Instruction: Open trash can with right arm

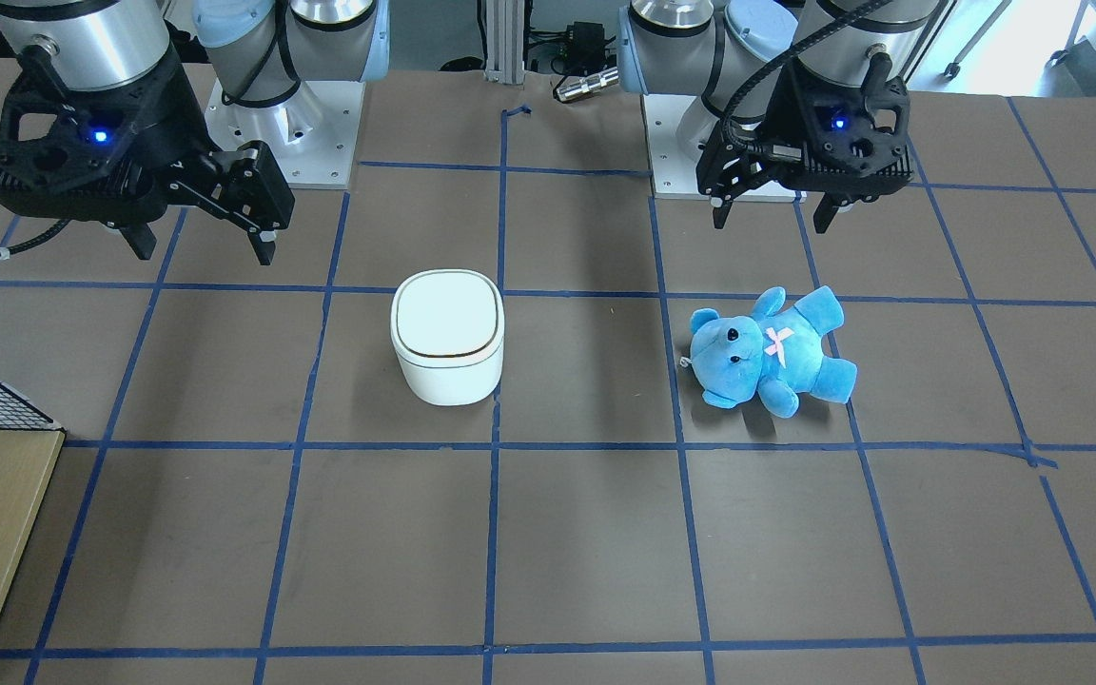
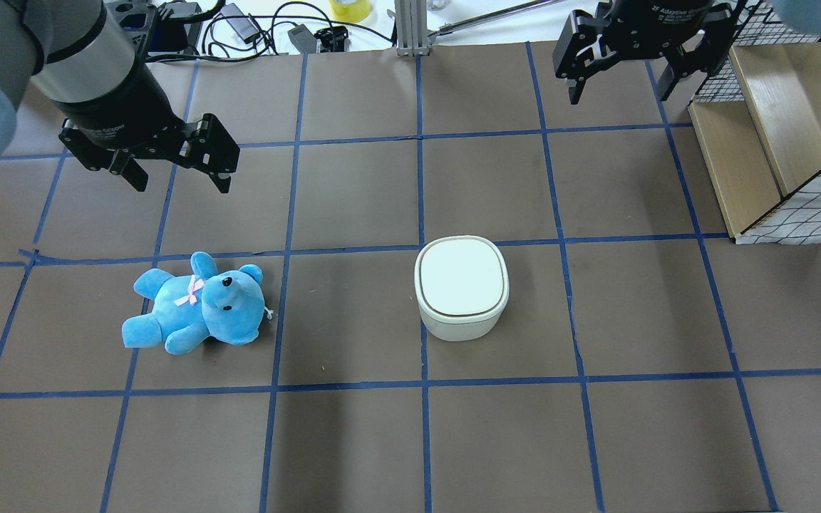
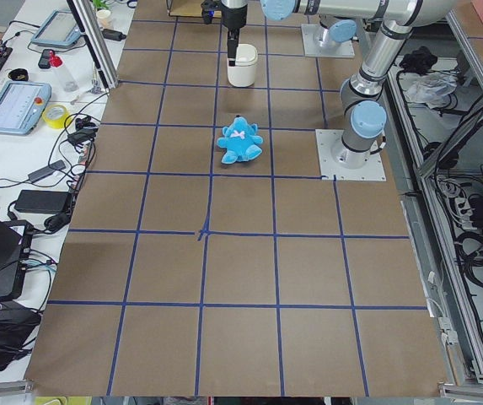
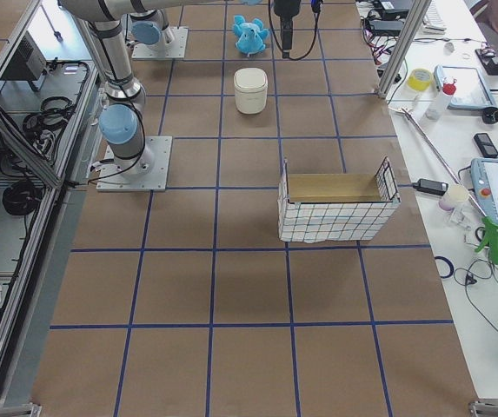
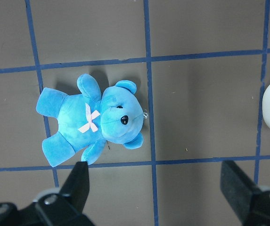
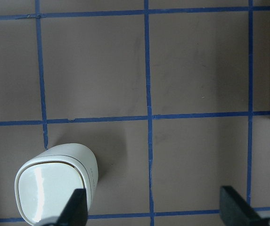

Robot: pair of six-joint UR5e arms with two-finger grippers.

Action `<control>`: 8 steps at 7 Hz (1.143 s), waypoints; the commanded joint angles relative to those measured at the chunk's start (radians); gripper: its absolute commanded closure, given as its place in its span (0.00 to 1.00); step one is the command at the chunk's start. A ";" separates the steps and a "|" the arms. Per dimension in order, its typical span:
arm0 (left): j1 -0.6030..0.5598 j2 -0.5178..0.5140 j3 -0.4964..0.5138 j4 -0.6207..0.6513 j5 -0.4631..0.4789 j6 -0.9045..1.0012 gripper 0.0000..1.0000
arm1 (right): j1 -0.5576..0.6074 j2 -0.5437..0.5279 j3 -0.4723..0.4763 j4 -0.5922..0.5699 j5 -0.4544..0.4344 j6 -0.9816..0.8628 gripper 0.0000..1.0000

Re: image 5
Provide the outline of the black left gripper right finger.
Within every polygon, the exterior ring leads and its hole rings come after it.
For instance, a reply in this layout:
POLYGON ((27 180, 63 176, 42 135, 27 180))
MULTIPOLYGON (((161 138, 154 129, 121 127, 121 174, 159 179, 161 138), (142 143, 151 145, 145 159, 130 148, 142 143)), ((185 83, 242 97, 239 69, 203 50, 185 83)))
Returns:
POLYGON ((220 189, 243 226, 270 226, 270 186, 259 186, 234 162, 221 164, 220 189))

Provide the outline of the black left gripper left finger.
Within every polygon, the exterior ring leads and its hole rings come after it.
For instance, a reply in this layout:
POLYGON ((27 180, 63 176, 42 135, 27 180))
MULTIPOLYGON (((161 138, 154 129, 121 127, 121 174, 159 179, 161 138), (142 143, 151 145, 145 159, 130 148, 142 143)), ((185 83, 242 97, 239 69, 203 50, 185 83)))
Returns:
POLYGON ((82 212, 89 191, 88 164, 77 162, 59 191, 42 193, 22 210, 0 202, 0 226, 93 226, 82 212))

